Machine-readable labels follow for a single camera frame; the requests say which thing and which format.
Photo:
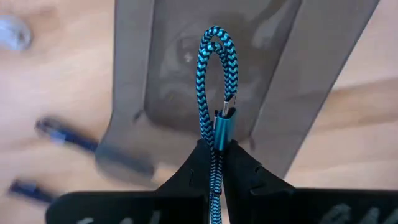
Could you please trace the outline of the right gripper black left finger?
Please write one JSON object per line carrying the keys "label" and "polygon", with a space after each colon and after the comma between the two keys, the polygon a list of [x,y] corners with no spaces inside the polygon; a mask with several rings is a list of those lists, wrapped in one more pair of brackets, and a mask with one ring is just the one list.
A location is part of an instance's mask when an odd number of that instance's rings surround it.
{"label": "right gripper black left finger", "polygon": [[52,202],[46,224],[207,224],[210,149],[201,139],[164,184],[147,191],[70,192]]}

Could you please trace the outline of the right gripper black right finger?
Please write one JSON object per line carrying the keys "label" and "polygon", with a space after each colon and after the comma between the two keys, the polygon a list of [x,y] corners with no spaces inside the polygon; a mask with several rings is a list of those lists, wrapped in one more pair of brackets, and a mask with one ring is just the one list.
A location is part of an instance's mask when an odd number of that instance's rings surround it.
{"label": "right gripper black right finger", "polygon": [[237,141],[224,156],[230,224],[398,224],[398,190],[294,187]]}

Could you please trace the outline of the transparent grey plastic bin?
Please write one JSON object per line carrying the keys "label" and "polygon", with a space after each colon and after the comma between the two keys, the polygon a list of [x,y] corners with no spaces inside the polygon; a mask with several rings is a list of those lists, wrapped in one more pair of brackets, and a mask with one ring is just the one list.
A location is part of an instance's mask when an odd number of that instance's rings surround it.
{"label": "transparent grey plastic bin", "polygon": [[197,51],[211,26],[239,60],[234,138],[284,177],[380,0],[115,0],[102,173],[154,188],[200,138]]}

